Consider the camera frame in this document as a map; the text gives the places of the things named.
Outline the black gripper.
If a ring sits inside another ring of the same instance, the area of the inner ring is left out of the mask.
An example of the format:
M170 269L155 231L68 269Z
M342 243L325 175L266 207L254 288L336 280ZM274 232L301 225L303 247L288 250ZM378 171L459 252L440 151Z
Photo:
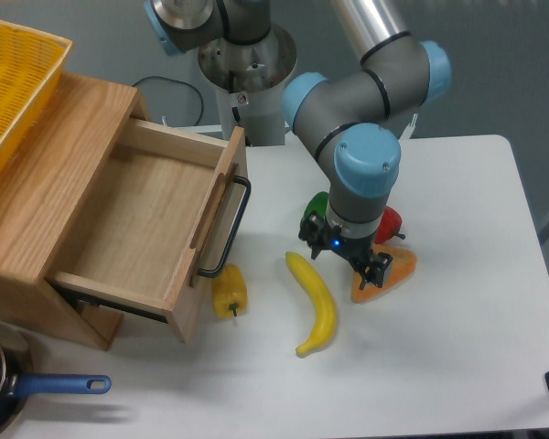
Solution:
M347 224L329 222L311 211L300 221L298 238L310 249L311 260L322 252L332 252L347 261L360 277L358 287L363 290L368 284L382 288L392 269L392 255L371 249L374 235L375 230L353 232Z

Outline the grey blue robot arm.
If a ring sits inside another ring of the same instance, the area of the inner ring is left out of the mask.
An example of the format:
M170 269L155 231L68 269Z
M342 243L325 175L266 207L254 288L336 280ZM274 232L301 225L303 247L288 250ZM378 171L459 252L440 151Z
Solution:
M266 1L144 4L167 54L197 52L224 135L239 127L258 146L279 144L292 132L326 175L325 212L309 211L299 226L312 254L334 252L363 285L382 286L392 257L371 245L401 160L398 140L382 123L442 96L451 65L437 43L412 37L391 1L332 6L360 65L338 81L295 74L295 42L273 22Z

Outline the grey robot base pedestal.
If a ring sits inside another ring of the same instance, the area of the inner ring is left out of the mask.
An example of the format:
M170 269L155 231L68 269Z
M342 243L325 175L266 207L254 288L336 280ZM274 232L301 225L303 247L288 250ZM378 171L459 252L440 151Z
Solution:
M199 68L215 91L224 139L241 127L249 146L285 142L281 101L296 62L295 41L277 24L252 45L220 38L199 49Z

